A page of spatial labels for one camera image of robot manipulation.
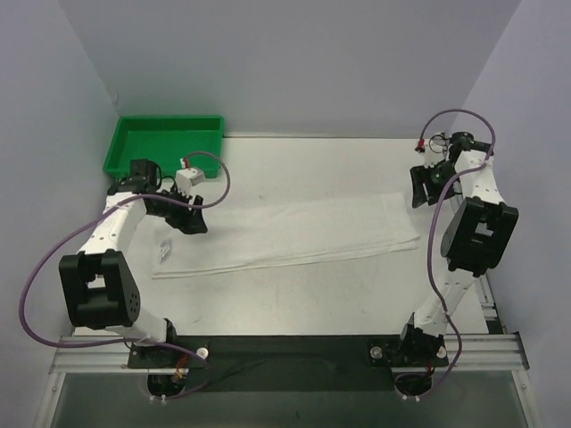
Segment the white towel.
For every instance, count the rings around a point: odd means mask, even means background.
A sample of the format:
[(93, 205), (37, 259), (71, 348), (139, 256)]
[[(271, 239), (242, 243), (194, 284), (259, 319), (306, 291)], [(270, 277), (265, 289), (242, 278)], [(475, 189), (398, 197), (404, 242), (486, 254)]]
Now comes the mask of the white towel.
[(204, 235), (162, 228), (154, 279), (360, 259), (418, 246), (401, 193), (207, 210)]

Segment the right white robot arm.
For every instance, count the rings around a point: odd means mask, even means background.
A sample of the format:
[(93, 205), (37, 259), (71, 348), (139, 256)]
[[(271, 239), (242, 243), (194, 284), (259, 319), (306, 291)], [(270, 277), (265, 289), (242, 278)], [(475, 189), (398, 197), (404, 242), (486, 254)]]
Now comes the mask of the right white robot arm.
[(424, 150), (424, 164), (410, 169), (412, 207), (435, 205), (443, 195), (455, 196), (446, 183), (456, 173), (473, 169), (455, 182), (461, 189), (461, 203), (446, 227), (440, 255), (446, 270), (435, 281), (425, 302), (413, 312), (395, 343), (397, 358), (416, 365), (423, 358), (444, 358), (443, 336), (449, 326), (447, 316), (487, 270), (496, 268), (518, 221), (518, 209), (501, 197), (492, 170), (490, 145), (476, 141), (472, 134), (456, 132), (443, 136), (443, 148), (431, 144)]

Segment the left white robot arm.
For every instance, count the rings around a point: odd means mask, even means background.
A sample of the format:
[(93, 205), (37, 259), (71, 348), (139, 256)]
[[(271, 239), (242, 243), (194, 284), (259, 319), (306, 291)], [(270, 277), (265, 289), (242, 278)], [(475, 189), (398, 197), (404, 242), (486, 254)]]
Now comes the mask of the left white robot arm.
[(129, 173), (108, 189), (106, 217), (99, 221), (75, 255), (59, 262), (59, 274), (68, 316), (75, 327), (105, 330), (148, 348), (158, 366), (174, 365), (180, 356), (174, 325), (144, 309), (125, 254), (146, 216), (163, 218), (185, 235), (207, 232), (201, 207), (203, 198), (191, 194), (204, 180), (200, 169), (179, 169), (168, 190), (161, 187), (159, 165), (133, 160)]

